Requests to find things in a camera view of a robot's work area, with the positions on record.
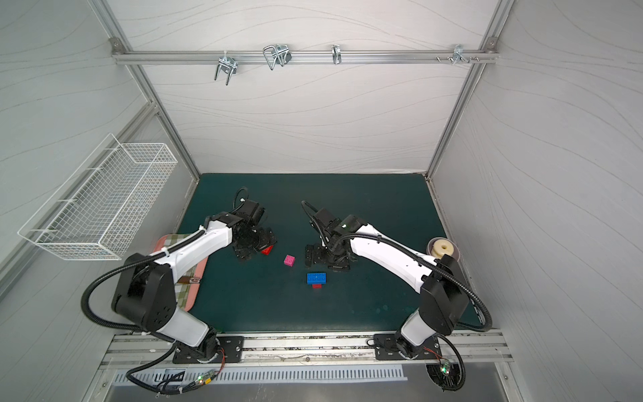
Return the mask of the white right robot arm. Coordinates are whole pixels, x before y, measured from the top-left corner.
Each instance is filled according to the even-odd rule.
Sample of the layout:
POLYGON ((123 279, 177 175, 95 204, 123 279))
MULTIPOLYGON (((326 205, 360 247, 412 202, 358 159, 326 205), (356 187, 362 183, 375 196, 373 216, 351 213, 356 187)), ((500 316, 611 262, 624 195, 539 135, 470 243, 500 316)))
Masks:
POLYGON ((320 242, 306 247, 306 265, 346 271, 359 257, 394 274, 420 295, 419 307, 398 331, 405 346, 418 347, 434 335, 452 334, 470 298, 465 275, 450 255, 435 257, 414 251, 385 236, 364 219, 338 219, 327 209, 306 214, 320 242))

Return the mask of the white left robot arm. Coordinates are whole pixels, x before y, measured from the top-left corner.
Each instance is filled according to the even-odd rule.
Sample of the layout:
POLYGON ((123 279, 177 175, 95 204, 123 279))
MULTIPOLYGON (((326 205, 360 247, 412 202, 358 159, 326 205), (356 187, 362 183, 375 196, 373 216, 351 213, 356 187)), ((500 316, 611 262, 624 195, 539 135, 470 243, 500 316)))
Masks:
POLYGON ((265 208, 252 200, 231 212, 206 219, 199 230, 151 255, 135 254, 133 268, 120 274, 112 311, 147 333, 158 333, 191 348, 201 346, 212 328, 184 311, 175 287, 188 271, 212 254, 231 246, 241 261, 274 246, 276 236, 261 226, 265 208))

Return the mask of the red long lego brick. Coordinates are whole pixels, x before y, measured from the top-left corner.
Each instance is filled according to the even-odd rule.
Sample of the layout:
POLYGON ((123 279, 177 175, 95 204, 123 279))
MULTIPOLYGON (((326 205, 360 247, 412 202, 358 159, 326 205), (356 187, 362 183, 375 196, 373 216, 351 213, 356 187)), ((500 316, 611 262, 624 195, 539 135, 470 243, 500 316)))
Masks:
POLYGON ((268 247, 266 247, 266 249, 262 250, 261 253, 263 255, 268 256, 269 254, 271 254, 271 251, 273 250, 273 248, 274 248, 274 246, 268 246, 268 247))

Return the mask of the dark blue long lego brick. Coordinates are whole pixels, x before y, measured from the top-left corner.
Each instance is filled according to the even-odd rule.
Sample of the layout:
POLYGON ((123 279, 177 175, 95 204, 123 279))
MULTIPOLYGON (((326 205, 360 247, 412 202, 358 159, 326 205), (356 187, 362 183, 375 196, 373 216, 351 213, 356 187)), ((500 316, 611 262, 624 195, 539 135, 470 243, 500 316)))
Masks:
POLYGON ((322 286, 327 283, 326 273, 307 273, 306 284, 309 286, 322 286))

